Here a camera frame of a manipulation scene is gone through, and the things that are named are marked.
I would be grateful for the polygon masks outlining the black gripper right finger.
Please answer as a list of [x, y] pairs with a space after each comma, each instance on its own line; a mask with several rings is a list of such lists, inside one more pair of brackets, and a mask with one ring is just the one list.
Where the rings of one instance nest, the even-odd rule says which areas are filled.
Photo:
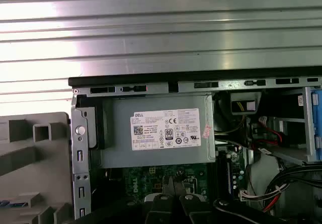
[[176, 194], [190, 223], [276, 223], [277, 218], [230, 199], [208, 203], [199, 196], [187, 193], [184, 174], [176, 174]]

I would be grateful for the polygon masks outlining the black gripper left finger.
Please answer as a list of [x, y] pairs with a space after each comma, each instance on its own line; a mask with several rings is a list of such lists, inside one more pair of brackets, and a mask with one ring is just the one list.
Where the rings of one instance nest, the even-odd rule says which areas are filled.
[[148, 212], [148, 223], [172, 222], [175, 194], [174, 177], [164, 176], [162, 192], [154, 197]]

